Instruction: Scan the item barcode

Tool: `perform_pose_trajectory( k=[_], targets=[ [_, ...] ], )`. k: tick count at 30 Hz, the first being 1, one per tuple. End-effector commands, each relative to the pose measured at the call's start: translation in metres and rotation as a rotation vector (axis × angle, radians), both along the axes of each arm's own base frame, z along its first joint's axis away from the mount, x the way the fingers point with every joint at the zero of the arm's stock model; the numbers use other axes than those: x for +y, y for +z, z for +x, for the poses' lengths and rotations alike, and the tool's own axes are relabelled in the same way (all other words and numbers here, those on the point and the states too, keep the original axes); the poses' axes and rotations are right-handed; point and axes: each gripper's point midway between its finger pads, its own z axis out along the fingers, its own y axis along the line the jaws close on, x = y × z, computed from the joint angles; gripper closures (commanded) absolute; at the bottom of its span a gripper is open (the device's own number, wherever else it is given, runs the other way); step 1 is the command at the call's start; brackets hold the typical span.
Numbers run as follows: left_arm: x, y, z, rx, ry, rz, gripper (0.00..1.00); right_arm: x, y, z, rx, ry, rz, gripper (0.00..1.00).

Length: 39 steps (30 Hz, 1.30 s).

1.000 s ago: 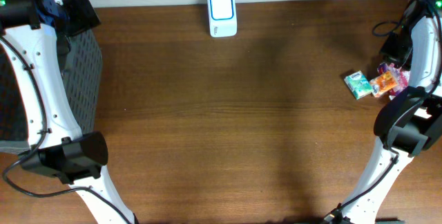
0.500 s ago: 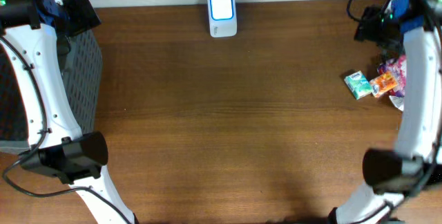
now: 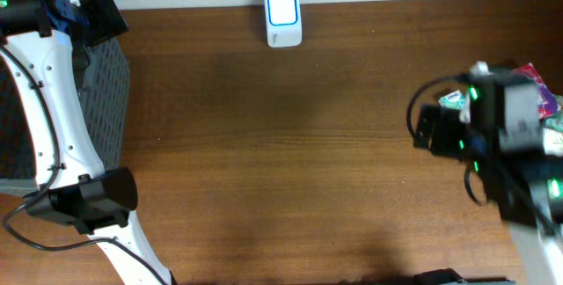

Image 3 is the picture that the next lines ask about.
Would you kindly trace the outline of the white tube with cork cap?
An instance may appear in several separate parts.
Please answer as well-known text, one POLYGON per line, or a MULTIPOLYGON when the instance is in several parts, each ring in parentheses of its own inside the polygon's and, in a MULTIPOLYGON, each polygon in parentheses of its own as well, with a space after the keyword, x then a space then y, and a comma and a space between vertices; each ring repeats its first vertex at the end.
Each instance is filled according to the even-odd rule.
POLYGON ((563 134, 559 131, 543 128, 543 145, 546 155, 563 156, 563 134))

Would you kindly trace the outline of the mint green wipes pack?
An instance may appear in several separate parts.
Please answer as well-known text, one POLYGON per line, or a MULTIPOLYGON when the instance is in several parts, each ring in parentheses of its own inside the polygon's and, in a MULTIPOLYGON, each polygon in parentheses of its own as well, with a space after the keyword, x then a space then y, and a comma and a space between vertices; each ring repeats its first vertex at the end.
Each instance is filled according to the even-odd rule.
POLYGON ((563 117, 562 117, 562 97, 560 95, 556 95, 555 99, 558 104, 558 111, 551 116, 545 118, 542 122, 544 128, 549 128, 560 133, 563 132, 563 117))

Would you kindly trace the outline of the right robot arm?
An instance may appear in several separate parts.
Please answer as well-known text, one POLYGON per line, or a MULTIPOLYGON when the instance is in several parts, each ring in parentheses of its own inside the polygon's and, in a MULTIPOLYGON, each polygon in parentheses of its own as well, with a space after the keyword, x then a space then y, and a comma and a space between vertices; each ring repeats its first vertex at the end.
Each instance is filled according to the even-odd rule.
POLYGON ((510 232, 530 284, 562 282, 562 158, 545 149, 536 81, 514 69, 476 63, 467 73, 426 82, 406 109, 413 145, 465 164, 464 185, 481 180, 510 232), (464 107, 424 105, 412 121, 417 98, 436 84, 466 86, 464 107))

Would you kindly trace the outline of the red purple pads pack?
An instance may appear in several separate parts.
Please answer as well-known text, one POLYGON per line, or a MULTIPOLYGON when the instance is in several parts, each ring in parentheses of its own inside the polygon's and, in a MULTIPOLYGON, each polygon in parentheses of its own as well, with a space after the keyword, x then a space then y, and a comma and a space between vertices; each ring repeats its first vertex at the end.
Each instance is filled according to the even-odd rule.
POLYGON ((549 90, 545 81, 539 75, 531 62, 513 69, 512 72, 517 75, 528 77, 536 84, 538 89, 537 109, 540 119, 546 119, 559 112, 559 102, 555 98, 555 95, 549 90))

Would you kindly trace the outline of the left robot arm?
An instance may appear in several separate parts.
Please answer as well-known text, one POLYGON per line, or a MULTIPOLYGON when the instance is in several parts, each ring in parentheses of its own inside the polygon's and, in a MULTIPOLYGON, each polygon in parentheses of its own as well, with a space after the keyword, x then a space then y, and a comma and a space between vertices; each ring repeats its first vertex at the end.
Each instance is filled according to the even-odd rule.
POLYGON ((69 226, 127 284, 172 284, 120 154, 130 71, 114 0, 1 0, 1 190, 69 226))

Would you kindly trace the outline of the teal tissue pocket pack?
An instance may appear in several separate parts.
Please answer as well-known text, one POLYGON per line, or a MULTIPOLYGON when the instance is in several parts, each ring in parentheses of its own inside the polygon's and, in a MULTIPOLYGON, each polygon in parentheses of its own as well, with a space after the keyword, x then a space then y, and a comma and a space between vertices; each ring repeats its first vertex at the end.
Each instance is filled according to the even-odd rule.
POLYGON ((440 97, 438 104, 444 108, 461 111, 465 106, 465 95, 460 90, 453 91, 440 97))

